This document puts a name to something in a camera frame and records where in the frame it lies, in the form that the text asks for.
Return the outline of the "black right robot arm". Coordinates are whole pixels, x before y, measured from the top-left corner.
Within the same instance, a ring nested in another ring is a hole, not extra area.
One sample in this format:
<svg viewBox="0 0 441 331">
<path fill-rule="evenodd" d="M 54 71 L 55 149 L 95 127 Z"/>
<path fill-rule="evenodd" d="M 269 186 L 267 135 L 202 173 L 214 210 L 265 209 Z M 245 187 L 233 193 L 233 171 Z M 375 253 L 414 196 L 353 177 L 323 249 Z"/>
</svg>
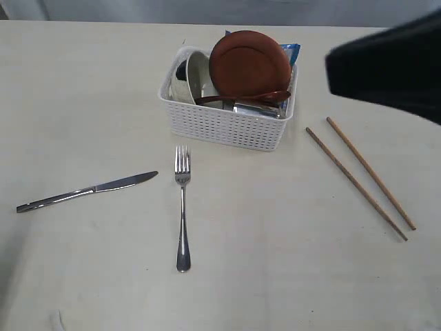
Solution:
<svg viewBox="0 0 441 331">
<path fill-rule="evenodd" d="M 440 11 L 338 46 L 325 57 L 332 94 L 440 123 Z"/>
</svg>

